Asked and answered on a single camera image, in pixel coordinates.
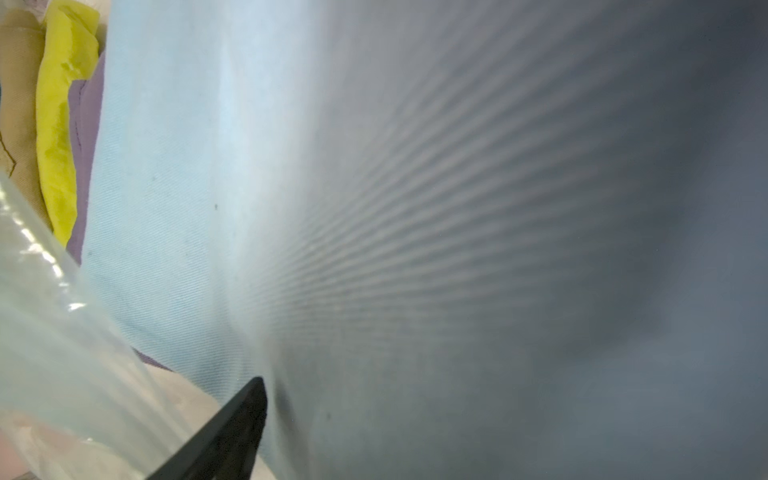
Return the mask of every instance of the clothing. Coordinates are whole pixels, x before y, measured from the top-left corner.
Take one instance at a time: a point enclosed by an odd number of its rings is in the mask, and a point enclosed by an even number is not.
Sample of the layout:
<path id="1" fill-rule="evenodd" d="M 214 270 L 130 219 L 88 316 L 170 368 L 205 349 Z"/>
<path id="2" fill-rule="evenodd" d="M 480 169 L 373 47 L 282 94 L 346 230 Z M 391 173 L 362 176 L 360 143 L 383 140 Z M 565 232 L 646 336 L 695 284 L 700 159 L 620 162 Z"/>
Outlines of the clothing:
<path id="1" fill-rule="evenodd" d="M 96 150 L 101 95 L 104 91 L 104 55 L 99 58 L 93 76 L 88 80 L 75 80 L 69 88 L 69 137 L 72 160 L 78 184 L 78 218 L 74 222 L 67 251 L 81 262 L 85 224 L 88 218 L 88 191 L 91 184 L 91 166 Z"/>
<path id="2" fill-rule="evenodd" d="M 35 90 L 45 35 L 32 13 L 12 9 L 0 25 L 0 162 L 4 172 L 51 229 L 38 173 Z"/>
<path id="3" fill-rule="evenodd" d="M 89 78 L 96 67 L 98 17 L 75 0 L 53 0 L 45 13 L 37 89 L 38 168 L 54 236 L 65 246 L 78 215 L 67 99 L 72 81 Z"/>
<path id="4" fill-rule="evenodd" d="M 276 478 L 761 477 L 754 2 L 158 5 L 83 268 L 219 402 L 264 377 Z"/>

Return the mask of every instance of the transparent plastic sheet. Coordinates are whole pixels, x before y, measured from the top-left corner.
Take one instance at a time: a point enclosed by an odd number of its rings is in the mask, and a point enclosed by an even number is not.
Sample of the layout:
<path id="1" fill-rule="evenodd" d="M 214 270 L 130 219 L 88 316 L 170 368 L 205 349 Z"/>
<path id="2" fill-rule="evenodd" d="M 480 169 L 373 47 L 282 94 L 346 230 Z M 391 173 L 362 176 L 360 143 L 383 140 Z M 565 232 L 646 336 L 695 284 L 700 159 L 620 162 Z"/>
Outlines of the transparent plastic sheet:
<path id="1" fill-rule="evenodd" d="M 192 433 L 5 178 L 0 429 L 42 480 L 143 478 Z"/>

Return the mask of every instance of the beige fabric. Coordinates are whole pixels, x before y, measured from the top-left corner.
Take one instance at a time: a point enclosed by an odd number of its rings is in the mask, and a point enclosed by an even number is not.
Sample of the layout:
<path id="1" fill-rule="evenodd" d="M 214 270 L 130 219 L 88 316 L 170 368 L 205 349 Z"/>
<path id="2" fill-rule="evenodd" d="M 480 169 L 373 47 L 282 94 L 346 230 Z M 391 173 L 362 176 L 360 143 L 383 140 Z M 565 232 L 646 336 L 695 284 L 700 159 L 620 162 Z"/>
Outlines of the beige fabric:
<path id="1" fill-rule="evenodd" d="M 35 91 L 44 46 L 32 13 L 8 11 L 0 25 L 0 167 L 50 229 L 35 150 Z"/>

